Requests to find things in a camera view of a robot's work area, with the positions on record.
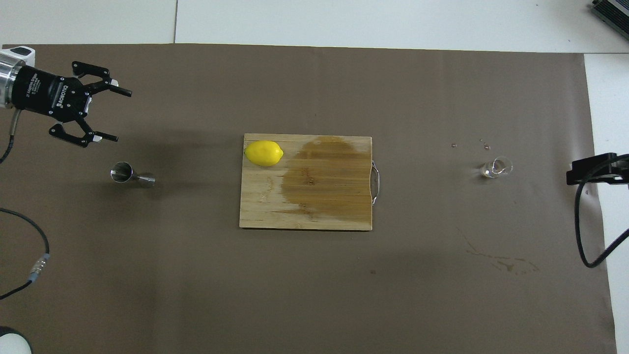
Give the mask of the steel double jigger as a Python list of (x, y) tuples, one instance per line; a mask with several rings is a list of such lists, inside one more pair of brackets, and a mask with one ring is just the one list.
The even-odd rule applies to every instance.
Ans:
[(156, 184), (154, 174), (139, 173), (127, 162), (116, 163), (110, 170), (110, 177), (117, 184), (134, 183), (138, 188), (151, 188)]

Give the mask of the small clear glass pitcher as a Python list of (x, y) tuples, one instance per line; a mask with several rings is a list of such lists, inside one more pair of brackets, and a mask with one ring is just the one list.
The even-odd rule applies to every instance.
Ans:
[(511, 159), (500, 155), (494, 159), (484, 163), (481, 166), (481, 177), (495, 179), (505, 177), (512, 173), (513, 162)]

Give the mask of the grey ribbed metal device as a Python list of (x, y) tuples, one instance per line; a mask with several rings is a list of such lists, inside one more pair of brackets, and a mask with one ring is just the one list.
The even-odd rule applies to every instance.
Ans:
[(605, 23), (629, 30), (629, 0), (592, 0), (593, 13)]

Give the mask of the yellow lemon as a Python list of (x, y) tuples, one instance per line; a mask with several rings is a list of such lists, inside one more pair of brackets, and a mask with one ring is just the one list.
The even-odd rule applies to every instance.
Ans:
[(275, 141), (261, 140), (250, 143), (243, 154), (253, 164), (270, 167), (279, 163), (285, 152)]

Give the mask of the wooden cutting board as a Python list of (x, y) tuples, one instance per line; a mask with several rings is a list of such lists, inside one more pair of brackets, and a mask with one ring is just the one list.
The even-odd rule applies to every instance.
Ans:
[(245, 134), (243, 147), (256, 141), (274, 141), (284, 155), (270, 167), (243, 157), (240, 227), (372, 230), (379, 173), (371, 137)]

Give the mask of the brown paper table mat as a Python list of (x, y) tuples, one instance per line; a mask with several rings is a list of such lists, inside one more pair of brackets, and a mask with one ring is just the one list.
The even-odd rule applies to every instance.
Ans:
[[(24, 113), (0, 206), (51, 258), (0, 301), (42, 354), (613, 354), (607, 269), (574, 240), (595, 155), (582, 54), (240, 45), (36, 45), (107, 67), (80, 148)], [(372, 138), (370, 232), (239, 226), (243, 136)], [(481, 177), (503, 155), (505, 177)], [(127, 162), (156, 184), (117, 184)]]

